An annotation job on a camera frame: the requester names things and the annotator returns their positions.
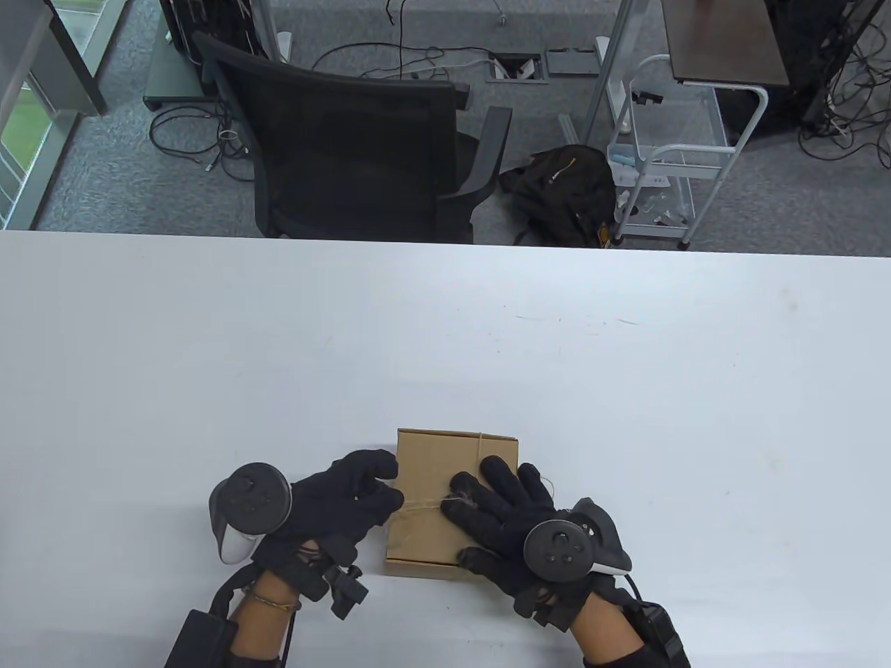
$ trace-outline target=chair backrest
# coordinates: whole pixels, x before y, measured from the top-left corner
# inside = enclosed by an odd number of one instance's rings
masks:
[[[195,42],[253,153],[257,224],[289,236],[435,240],[437,196],[457,190],[455,91],[270,62]]]

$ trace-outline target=dark wooden desk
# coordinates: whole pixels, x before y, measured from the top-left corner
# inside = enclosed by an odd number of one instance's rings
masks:
[[[662,0],[674,78],[788,86],[764,0]]]

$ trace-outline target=computer tower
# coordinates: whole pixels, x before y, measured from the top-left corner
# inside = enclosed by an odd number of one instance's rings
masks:
[[[248,53],[266,57],[263,42],[268,40],[264,39],[266,34],[263,30],[267,25],[274,24],[271,16],[258,13],[268,14],[268,3],[250,0],[160,0],[160,3],[170,30],[171,44],[194,65],[205,95],[215,95],[217,85],[210,77],[202,76],[204,59],[192,41],[196,31],[208,33]]]
[[[885,0],[764,0],[786,71],[788,87],[767,87],[770,103],[756,136],[823,125],[832,79]],[[724,124],[735,139],[757,106],[746,91],[718,90]]]

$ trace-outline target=grass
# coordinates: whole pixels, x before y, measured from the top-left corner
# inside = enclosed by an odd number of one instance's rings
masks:
[[[40,150],[50,122],[34,93],[22,89],[3,132],[3,143],[25,171]]]

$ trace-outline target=forearm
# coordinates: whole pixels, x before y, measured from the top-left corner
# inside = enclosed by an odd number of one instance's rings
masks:
[[[299,594],[272,573],[266,571],[254,584],[253,593],[262,599],[283,605],[294,605]],[[235,609],[232,620],[238,624],[231,652],[235,656],[268,661],[275,659],[282,649],[288,630],[290,613],[260,603],[247,595]]]
[[[608,664],[643,647],[619,607],[596,594],[588,597],[570,630],[589,664]]]

